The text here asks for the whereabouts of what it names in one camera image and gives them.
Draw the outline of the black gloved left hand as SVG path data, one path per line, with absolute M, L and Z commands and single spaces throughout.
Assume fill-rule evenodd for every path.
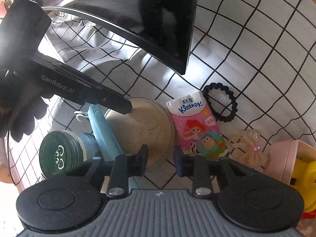
M 1 138 L 10 132 L 12 139 L 19 142 L 23 135 L 31 135 L 35 129 L 35 119 L 41 119 L 47 112 L 47 104 L 42 96 L 37 95 L 18 113 L 15 121 L 8 126 L 13 109 L 1 105 Z

